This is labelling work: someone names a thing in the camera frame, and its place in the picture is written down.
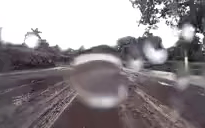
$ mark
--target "palm tree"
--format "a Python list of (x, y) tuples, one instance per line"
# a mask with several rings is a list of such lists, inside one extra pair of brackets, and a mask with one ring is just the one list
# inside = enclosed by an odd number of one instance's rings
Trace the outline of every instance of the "palm tree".
[(31, 36), (31, 35), (36, 36), (39, 40), (42, 40), (42, 38), (41, 38), (41, 36), (40, 36), (40, 33), (42, 33), (42, 32), (39, 31), (38, 28), (35, 28), (35, 29), (31, 28), (31, 31), (30, 31), (30, 32), (27, 32), (27, 33), (25, 34), (24, 43), (25, 43), (27, 37), (28, 37), (28, 36)]

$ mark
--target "sky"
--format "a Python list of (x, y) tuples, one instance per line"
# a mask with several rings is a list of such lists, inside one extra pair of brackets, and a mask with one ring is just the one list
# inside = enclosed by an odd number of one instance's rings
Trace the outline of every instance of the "sky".
[[(0, 0), (1, 36), (21, 44), (27, 31), (38, 28), (50, 46), (57, 44), (62, 49), (113, 46), (120, 37), (142, 36), (145, 26), (138, 27), (140, 14), (129, 0)], [(160, 26), (154, 34), (171, 45), (170, 28), (165, 23)], [(26, 43), (36, 45), (34, 38)]]

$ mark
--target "water droplet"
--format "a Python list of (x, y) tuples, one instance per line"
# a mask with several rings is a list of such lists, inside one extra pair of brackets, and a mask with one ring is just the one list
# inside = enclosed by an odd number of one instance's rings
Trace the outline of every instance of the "water droplet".
[(139, 71), (143, 68), (143, 60), (142, 59), (131, 59), (127, 62), (127, 68), (133, 69), (134, 71)]
[(166, 49), (157, 50), (152, 46), (152, 43), (150, 42), (145, 42), (143, 47), (143, 52), (146, 58), (152, 64), (163, 64), (166, 62), (168, 57), (168, 53)]
[(195, 35), (195, 28), (191, 24), (184, 24), (181, 30), (181, 36), (187, 42), (191, 42)]
[(190, 84), (189, 65), (185, 62), (180, 62), (177, 64), (177, 67), (177, 85), (175, 87), (180, 91), (184, 91)]
[(93, 60), (75, 65), (70, 78), (79, 98), (89, 107), (113, 108), (127, 97), (128, 79), (114, 63)]

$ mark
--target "wet road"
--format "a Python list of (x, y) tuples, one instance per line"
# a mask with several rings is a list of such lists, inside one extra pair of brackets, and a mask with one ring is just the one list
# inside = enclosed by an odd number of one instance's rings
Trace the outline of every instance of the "wet road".
[(128, 73), (129, 98), (111, 110), (86, 107), (69, 69), (0, 75), (0, 128), (205, 128), (205, 91)]

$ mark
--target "road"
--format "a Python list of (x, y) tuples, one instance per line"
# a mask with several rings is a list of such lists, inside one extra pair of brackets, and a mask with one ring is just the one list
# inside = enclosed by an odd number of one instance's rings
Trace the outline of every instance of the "road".
[(86, 107), (69, 68), (0, 74), (0, 128), (205, 128), (205, 91), (128, 72), (129, 98), (111, 110)]

